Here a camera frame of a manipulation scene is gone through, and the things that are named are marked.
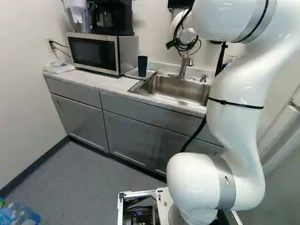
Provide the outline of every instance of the silver band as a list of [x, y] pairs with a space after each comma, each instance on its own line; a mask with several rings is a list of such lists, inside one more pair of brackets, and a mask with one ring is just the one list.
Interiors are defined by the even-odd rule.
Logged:
[[255, 11], [252, 15], [252, 18], [250, 19], [247, 27], [244, 29], [244, 31], [232, 42], [240, 42], [243, 40], [247, 35], [249, 35], [257, 26], [259, 20], [261, 19], [263, 15], [264, 8], [266, 6], [266, 0], [257, 0]]
[[229, 210], [233, 207], [236, 198], [233, 173], [226, 161], [220, 156], [210, 158], [219, 173], [220, 199], [216, 209]]
[[253, 32], [253, 34], [247, 39], [245, 39], [244, 41], [241, 41], [241, 43], [245, 44], [257, 39], [266, 30], [267, 26], [271, 22], [271, 19], [274, 15], [276, 5], [277, 5], [277, 0], [269, 0], [266, 14], [264, 15], [264, 18], [262, 19], [261, 23], [258, 25], [258, 27]]
[[258, 38], [269, 25], [275, 12], [277, 0], [257, 0], [255, 12], [244, 31], [232, 42], [249, 43]]

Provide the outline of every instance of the door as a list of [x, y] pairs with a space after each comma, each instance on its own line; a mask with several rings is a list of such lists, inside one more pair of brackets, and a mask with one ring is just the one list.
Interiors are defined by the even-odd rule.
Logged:
[[110, 152], [142, 167], [150, 168], [154, 127], [104, 111]]
[[[180, 152], [182, 146], [189, 137], [160, 128], [156, 128], [155, 134], [156, 141], [154, 144], [151, 166], [156, 172], [165, 175], [169, 159]], [[189, 144], [186, 152], [202, 153], [213, 156], [222, 150], [222, 147], [195, 139]]]
[[102, 110], [52, 94], [68, 135], [108, 151]]

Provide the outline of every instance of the stainless steel sink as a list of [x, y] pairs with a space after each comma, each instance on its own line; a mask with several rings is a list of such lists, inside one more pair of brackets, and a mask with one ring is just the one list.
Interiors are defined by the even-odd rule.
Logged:
[[206, 106], [210, 85], [199, 81], [172, 77], [164, 74], [154, 75], [139, 82], [128, 92], [153, 97], [180, 105]]

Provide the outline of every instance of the white wall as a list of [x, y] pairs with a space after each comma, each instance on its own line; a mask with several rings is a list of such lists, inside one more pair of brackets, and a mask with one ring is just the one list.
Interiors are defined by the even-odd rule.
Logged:
[[266, 132], [300, 85], [299, 60], [300, 51], [297, 51], [292, 59], [279, 70], [278, 75], [272, 82], [261, 115], [258, 138]]
[[[148, 56], [151, 61], [181, 64], [181, 57], [176, 49], [167, 50], [165, 47], [171, 40], [169, 29], [172, 22], [166, 0], [135, 0], [132, 1], [132, 10], [134, 31], [140, 38], [140, 54]], [[228, 55], [239, 55], [243, 50], [243, 44], [229, 46], [225, 58]], [[194, 66], [216, 70], [219, 53], [219, 45], [210, 44], [202, 39], [200, 51], [193, 56]]]
[[0, 1], [0, 188], [66, 136], [42, 75], [64, 43], [59, 0]]

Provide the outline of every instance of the baseboard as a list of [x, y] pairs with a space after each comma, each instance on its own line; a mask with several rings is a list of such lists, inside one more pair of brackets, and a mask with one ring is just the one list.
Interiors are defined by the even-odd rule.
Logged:
[[44, 162], [49, 160], [56, 152], [58, 152], [65, 144], [70, 141], [69, 137], [65, 137], [45, 154], [38, 158], [34, 163], [28, 166], [23, 172], [16, 176], [11, 182], [9, 182], [4, 188], [0, 190], [0, 196], [5, 198], [8, 196], [18, 185], [20, 185], [27, 177], [29, 177], [36, 169], [38, 169]]

